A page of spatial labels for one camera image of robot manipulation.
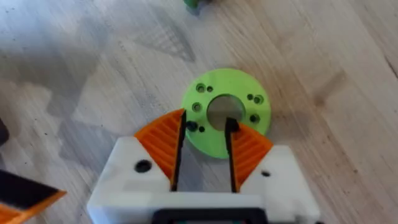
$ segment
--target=green 3d printed part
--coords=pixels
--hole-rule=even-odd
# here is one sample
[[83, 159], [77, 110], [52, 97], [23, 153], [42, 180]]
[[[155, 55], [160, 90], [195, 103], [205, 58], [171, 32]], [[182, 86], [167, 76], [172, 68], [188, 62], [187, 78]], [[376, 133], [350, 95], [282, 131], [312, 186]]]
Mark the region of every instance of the green 3d printed part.
[[184, 0], [185, 4], [191, 9], [196, 9], [200, 1], [202, 0]]
[[210, 103], [220, 96], [233, 96], [242, 106], [242, 123], [265, 134], [271, 121], [271, 106], [266, 91], [252, 76], [240, 70], [223, 68], [209, 71], [197, 78], [183, 97], [182, 108], [187, 122], [194, 127], [186, 130], [190, 142], [211, 157], [228, 157], [224, 131], [215, 129], [208, 119]]

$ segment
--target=wooden floor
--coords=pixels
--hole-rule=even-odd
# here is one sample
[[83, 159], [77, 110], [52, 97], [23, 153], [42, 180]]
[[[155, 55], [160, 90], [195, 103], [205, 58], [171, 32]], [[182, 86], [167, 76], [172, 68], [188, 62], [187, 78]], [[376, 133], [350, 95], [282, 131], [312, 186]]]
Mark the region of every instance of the wooden floor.
[[[29, 223], [91, 223], [115, 140], [221, 67], [263, 84], [326, 223], [398, 223], [398, 1], [3, 0], [0, 166], [68, 191]], [[183, 157], [182, 189], [228, 188], [228, 162]]]

